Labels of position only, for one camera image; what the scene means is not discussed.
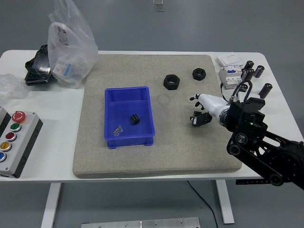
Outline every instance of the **robotic arm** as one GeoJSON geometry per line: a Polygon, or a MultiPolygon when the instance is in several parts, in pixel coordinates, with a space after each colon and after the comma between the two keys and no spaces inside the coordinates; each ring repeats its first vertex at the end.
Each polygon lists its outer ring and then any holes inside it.
{"type": "Polygon", "coordinates": [[[303,142],[290,141],[267,131],[263,122],[264,114],[259,110],[265,105],[264,99],[249,98],[244,102],[196,94],[190,100],[197,99],[195,106],[202,105],[208,113],[194,112],[190,117],[193,126],[209,123],[212,116],[226,127],[232,136],[227,144],[229,154],[246,164],[266,182],[280,186],[284,182],[293,182],[304,190],[304,145],[303,142]],[[269,138],[280,145],[274,146],[263,141],[269,138]]]}

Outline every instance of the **blue button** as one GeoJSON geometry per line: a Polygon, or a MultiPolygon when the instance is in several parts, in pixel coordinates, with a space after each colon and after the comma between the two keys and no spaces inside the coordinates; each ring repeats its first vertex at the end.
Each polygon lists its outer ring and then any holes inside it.
{"type": "Polygon", "coordinates": [[[0,152],[0,162],[3,162],[6,159],[6,154],[0,152]]]}

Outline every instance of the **blue plastic bin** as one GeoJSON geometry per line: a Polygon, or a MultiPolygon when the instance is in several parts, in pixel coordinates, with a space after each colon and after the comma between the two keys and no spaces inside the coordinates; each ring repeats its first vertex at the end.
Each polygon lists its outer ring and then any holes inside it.
{"type": "Polygon", "coordinates": [[[129,88],[108,88],[104,91],[104,138],[109,149],[117,146],[153,145],[155,135],[150,93],[147,86],[129,88]],[[140,122],[133,125],[130,116],[137,114],[140,122]],[[123,132],[114,136],[121,126],[123,132]]]}

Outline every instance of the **black cylinder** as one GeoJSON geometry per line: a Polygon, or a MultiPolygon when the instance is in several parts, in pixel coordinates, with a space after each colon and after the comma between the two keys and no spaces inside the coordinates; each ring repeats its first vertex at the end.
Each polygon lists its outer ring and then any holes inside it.
{"type": "Polygon", "coordinates": [[[261,65],[257,66],[255,74],[253,75],[253,77],[259,78],[261,77],[263,71],[265,70],[265,68],[261,65]]]}
{"type": "Polygon", "coordinates": [[[253,67],[253,65],[254,65],[254,63],[251,60],[248,60],[243,69],[250,69],[253,67]]]}
{"type": "Polygon", "coordinates": [[[244,81],[250,81],[252,79],[253,74],[255,73],[254,69],[248,69],[248,73],[244,79],[244,81]]]}
{"type": "Polygon", "coordinates": [[[248,86],[246,84],[242,84],[239,88],[239,91],[240,92],[246,92],[248,89],[248,86]]]}
{"type": "Polygon", "coordinates": [[[260,95],[260,98],[264,99],[269,94],[271,89],[272,89],[272,84],[266,83],[262,88],[262,90],[258,93],[260,95]]]}

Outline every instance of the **yellow button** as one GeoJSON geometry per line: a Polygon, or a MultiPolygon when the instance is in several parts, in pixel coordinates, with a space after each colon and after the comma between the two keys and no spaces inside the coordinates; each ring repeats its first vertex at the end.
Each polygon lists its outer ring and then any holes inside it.
{"type": "Polygon", "coordinates": [[[9,142],[1,143],[0,149],[1,149],[3,152],[9,151],[9,150],[11,149],[11,144],[10,144],[9,142]]]}

